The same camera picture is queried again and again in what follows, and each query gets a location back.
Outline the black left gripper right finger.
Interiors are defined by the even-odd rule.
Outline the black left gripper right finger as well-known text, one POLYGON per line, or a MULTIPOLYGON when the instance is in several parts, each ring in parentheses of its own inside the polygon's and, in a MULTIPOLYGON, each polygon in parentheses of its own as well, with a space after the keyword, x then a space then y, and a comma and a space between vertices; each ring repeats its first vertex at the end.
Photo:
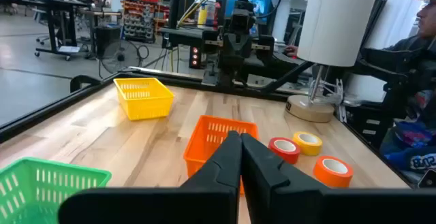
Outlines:
POLYGON ((252 223, 435 224, 434 189, 333 189, 244 133, 241 175, 252 223))

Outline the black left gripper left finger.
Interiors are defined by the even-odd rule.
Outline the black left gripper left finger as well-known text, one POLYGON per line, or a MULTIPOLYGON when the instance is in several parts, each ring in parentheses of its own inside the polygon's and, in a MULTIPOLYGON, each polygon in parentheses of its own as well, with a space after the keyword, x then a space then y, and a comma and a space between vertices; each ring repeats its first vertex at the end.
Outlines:
POLYGON ((60 223, 236 223, 242 141, 231 131, 179 187, 96 188, 67 198, 60 223))

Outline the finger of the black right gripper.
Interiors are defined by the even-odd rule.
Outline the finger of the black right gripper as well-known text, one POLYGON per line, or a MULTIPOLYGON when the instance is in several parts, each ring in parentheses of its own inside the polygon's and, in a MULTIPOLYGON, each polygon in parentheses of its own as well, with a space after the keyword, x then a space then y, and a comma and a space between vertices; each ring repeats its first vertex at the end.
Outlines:
POLYGON ((243 66, 244 66, 245 59, 249 58, 251 55, 251 46, 253 43, 253 38, 250 35, 239 35, 238 43, 241 45, 240 47, 241 61, 238 68, 238 77, 243 78, 243 66))
POLYGON ((222 72, 226 78, 234 78, 239 67, 239 36, 224 35, 222 48, 222 72))

